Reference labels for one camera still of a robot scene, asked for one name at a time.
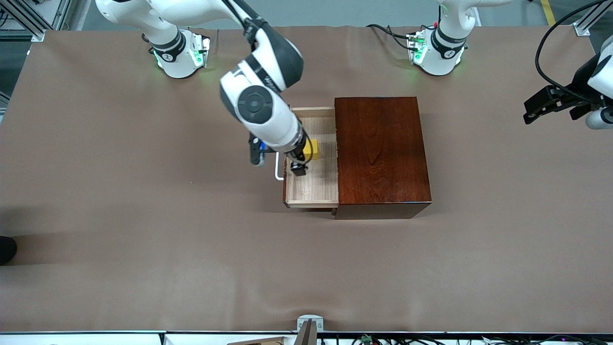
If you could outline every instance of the open drawer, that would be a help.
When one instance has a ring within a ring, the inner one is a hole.
[[[317,139],[306,176],[288,172],[283,203],[334,209],[336,219],[407,219],[431,202],[415,97],[336,98],[334,107],[296,108]]]
[[[317,139],[319,159],[308,164],[306,176],[288,172],[286,158],[283,203],[289,208],[338,207],[337,128],[333,107],[295,108],[311,139]]]

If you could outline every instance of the light wood panel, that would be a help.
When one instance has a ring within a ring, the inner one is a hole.
[[[333,107],[297,108],[306,132],[319,142],[319,159],[308,164],[306,176],[285,173],[285,204],[291,208],[338,206],[337,135]]]

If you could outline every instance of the wood grain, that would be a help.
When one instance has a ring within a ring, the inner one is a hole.
[[[334,108],[298,108],[292,111],[306,132],[319,142],[319,159],[308,164],[306,176],[287,171],[284,203],[290,208],[333,208],[338,206],[337,135]]]
[[[432,201],[417,98],[337,98],[335,113],[340,205]]]

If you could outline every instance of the yellow floor tape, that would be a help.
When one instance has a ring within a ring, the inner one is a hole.
[[[551,6],[549,5],[549,0],[541,0],[541,5],[543,5],[543,12],[545,12],[545,18],[547,18],[547,23],[549,25],[555,24],[554,13],[551,12]]]

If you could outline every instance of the brown table surface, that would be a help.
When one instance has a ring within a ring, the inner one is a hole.
[[[613,133],[524,125],[545,30],[476,28],[432,77],[371,29],[280,29],[305,57],[292,106],[418,97],[433,204],[386,221],[288,210],[274,160],[249,165],[218,97],[239,31],[185,80],[138,32],[49,32],[0,130],[0,329],[611,331]],[[562,27],[543,68],[566,83],[592,52]]]

